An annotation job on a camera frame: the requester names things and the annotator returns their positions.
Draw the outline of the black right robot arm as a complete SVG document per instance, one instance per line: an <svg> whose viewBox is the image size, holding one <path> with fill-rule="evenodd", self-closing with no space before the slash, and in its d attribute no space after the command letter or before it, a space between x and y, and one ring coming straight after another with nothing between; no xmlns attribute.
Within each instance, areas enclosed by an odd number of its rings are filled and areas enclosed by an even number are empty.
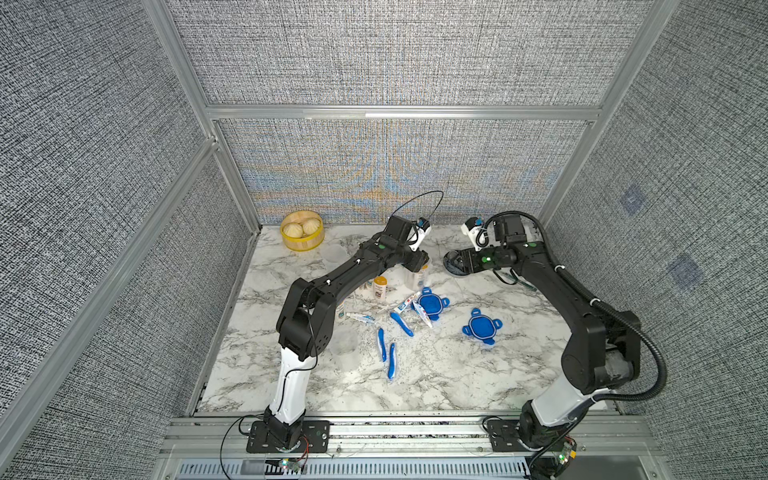
<svg viewBox="0 0 768 480"><path fill-rule="evenodd" d="M536 217L510 210L487 220L471 217L461 229L471 246L446 254L447 270L469 276L508 269L532 284L570 331L560 376L521 410L518 438L528 450L542 455L563 443L599 402L643 402L664 390L667 363L638 317L617 311L578 281Z"/></svg>

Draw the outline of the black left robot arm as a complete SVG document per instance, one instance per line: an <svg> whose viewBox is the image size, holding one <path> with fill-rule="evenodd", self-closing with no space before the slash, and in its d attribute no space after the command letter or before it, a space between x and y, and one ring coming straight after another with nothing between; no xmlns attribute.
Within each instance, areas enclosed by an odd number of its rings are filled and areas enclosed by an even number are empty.
<svg viewBox="0 0 768 480"><path fill-rule="evenodd" d="M277 389L263 414L268 432L282 447L293 447L302 434L311 371L330 343L338 305L390 268L420 271L429 260L420 245L430 230L424 217L413 221L392 215L382 231L330 273L291 284L276 325L281 360Z"/></svg>

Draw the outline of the clear plastic container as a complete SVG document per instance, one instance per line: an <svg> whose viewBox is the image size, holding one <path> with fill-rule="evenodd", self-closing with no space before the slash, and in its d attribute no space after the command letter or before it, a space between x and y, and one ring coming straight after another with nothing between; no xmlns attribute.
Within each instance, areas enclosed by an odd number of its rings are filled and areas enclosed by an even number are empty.
<svg viewBox="0 0 768 480"><path fill-rule="evenodd" d="M404 285L412 291L421 291L426 286L429 265L423 265L418 271L405 270Z"/></svg>

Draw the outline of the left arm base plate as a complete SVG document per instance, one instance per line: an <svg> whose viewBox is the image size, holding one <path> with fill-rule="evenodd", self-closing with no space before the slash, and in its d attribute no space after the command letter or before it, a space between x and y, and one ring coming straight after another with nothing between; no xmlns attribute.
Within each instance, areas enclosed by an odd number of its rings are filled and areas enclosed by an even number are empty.
<svg viewBox="0 0 768 480"><path fill-rule="evenodd" d="M249 454L326 453L330 427L331 423L323 420L303 420L292 426L270 426L264 420L256 420L245 449Z"/></svg>

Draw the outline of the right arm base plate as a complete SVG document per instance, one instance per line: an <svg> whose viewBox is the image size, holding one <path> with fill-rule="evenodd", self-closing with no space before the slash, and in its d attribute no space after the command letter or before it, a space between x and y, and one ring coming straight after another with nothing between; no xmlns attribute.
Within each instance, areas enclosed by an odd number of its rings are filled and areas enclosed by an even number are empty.
<svg viewBox="0 0 768 480"><path fill-rule="evenodd" d="M486 416L481 420L481 429L486 433L495 453L547 451L561 446L569 436L575 422L547 427L528 417L523 425L516 418Z"/></svg>

